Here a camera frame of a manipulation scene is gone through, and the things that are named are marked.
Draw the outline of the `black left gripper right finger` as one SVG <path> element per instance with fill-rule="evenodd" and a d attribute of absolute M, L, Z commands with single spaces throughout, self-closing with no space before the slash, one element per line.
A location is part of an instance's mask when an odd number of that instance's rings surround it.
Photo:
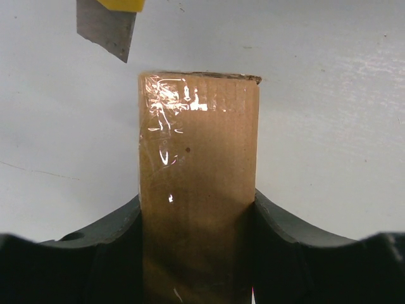
<path fill-rule="evenodd" d="M 404 303 L 404 233 L 359 241 L 315 227 L 257 192 L 256 303 Z"/>

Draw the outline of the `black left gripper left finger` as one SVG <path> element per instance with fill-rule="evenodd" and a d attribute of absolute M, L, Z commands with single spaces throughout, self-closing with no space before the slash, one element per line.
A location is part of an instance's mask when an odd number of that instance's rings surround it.
<path fill-rule="evenodd" d="M 60 240 L 1 235 L 1 303 L 142 303 L 138 197 Z"/>

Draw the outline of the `brown cardboard express box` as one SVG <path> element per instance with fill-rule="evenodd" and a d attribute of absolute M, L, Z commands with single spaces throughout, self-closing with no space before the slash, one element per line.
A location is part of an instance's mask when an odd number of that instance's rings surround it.
<path fill-rule="evenodd" d="M 250 303 L 259 84 L 139 75 L 145 303 Z"/>

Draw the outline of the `yellow utility knife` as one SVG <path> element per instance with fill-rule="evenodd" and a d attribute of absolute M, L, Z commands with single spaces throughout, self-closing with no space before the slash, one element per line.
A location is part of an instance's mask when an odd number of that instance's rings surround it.
<path fill-rule="evenodd" d="M 136 16 L 145 0 L 77 0 L 77 34 L 128 61 Z"/>

